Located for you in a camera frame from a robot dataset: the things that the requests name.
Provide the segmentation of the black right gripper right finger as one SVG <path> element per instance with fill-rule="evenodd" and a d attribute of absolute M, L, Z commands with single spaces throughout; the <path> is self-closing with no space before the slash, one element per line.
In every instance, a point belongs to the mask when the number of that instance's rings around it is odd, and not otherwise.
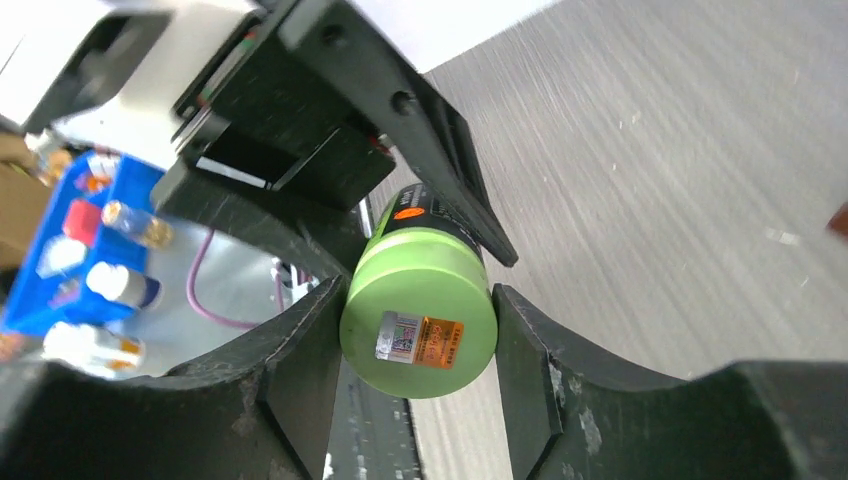
<path fill-rule="evenodd" d="M 626 360 L 493 290 L 517 479 L 843 479 L 847 366 L 748 360 L 692 380 Z"/>

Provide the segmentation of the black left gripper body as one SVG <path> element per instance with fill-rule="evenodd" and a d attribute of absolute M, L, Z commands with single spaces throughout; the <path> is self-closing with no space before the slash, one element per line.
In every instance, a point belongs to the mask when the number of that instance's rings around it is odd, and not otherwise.
<path fill-rule="evenodd" d="M 238 21 L 174 104 L 178 161 L 153 190 L 156 209 L 229 193 L 356 206 L 396 165 L 345 68 L 374 33 L 348 1 L 281 1 Z"/>

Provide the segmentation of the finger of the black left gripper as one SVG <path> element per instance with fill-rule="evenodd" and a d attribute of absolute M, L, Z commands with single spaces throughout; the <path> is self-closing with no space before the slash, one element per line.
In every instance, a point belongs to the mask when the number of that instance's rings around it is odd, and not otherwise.
<path fill-rule="evenodd" d="M 278 28 L 286 50 L 397 147 L 502 265 L 518 254 L 494 213 L 463 116 L 348 1 L 297 1 Z"/>
<path fill-rule="evenodd" d="M 351 278 L 366 240 L 352 213 L 183 162 L 151 193 L 154 210 L 221 231 L 319 278 Z"/>

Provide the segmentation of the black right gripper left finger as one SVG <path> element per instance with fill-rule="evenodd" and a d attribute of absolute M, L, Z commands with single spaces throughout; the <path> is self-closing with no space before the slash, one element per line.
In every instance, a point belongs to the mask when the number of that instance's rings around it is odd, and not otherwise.
<path fill-rule="evenodd" d="M 161 377 L 96 378 L 61 363 L 1 369 L 5 479 L 319 479 L 347 282 Z"/>

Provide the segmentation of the green pill bottle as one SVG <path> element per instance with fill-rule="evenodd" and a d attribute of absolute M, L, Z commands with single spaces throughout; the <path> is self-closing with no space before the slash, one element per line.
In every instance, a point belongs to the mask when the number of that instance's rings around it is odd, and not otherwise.
<path fill-rule="evenodd" d="M 479 245 L 426 185 L 400 189 L 352 277 L 339 324 L 345 359 L 383 393 L 435 398 L 472 383 L 497 338 Z"/>

